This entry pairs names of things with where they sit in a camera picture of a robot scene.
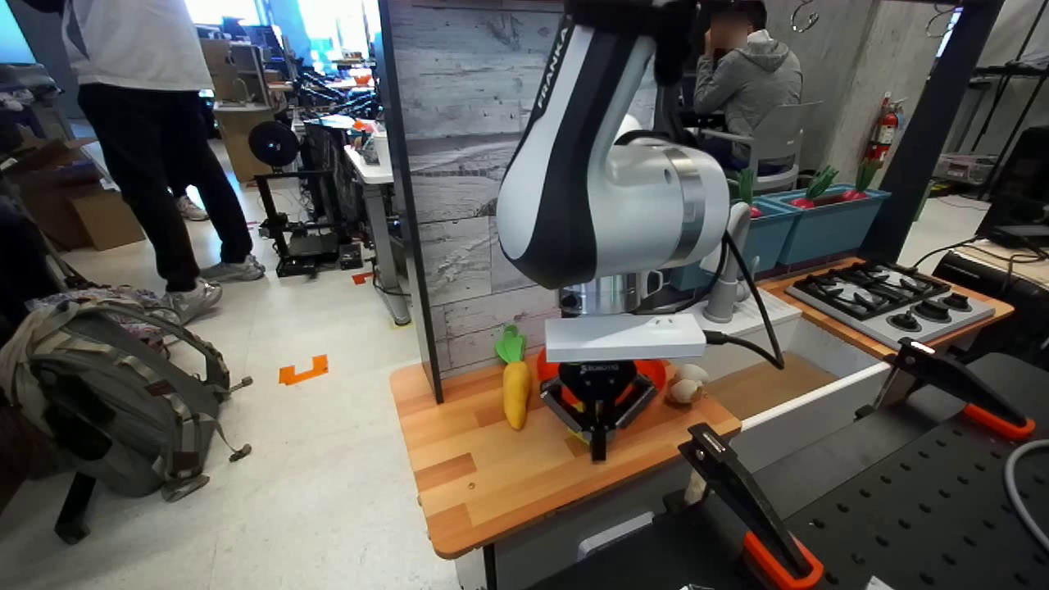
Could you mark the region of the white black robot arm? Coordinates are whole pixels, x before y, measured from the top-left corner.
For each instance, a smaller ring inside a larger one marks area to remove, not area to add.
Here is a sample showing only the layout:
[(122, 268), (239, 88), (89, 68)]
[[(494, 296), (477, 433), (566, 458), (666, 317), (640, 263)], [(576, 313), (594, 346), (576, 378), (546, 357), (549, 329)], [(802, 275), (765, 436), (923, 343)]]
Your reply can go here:
[[(525, 133), (494, 201), (500, 254), (543, 289), (702, 263), (729, 234), (720, 164), (676, 139), (618, 144), (644, 68), (680, 76), (691, 0), (564, 0)], [(649, 400), (640, 360), (694, 357), (709, 343), (691, 311), (583, 311), (543, 322), (558, 379), (543, 403), (607, 458)]]

